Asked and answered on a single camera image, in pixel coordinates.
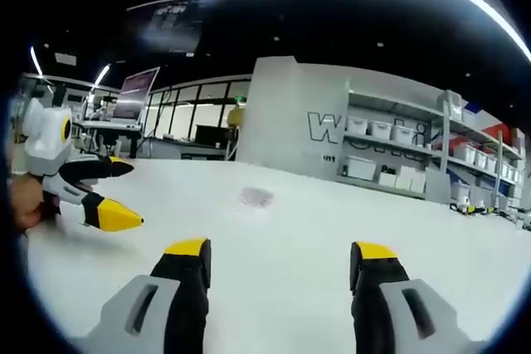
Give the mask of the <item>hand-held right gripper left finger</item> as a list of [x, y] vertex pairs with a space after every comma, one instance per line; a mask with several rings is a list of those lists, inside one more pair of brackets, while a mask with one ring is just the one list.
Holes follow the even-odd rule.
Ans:
[[82, 338], [84, 353], [202, 353], [211, 286], [211, 241], [179, 241], [148, 275], [138, 275], [102, 307]]

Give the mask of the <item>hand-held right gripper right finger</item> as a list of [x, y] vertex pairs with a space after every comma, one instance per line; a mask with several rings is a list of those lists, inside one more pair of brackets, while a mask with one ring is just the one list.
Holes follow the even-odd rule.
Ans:
[[357, 353], [477, 353], [456, 310], [421, 279], [410, 279], [384, 245], [354, 241], [349, 287]]

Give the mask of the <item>person's left hand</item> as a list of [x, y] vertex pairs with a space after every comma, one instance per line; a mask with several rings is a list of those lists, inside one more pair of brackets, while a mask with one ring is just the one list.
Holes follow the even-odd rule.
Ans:
[[60, 211], [60, 199], [45, 192], [41, 181], [29, 174], [15, 176], [9, 183], [9, 197], [18, 232], [25, 233]]

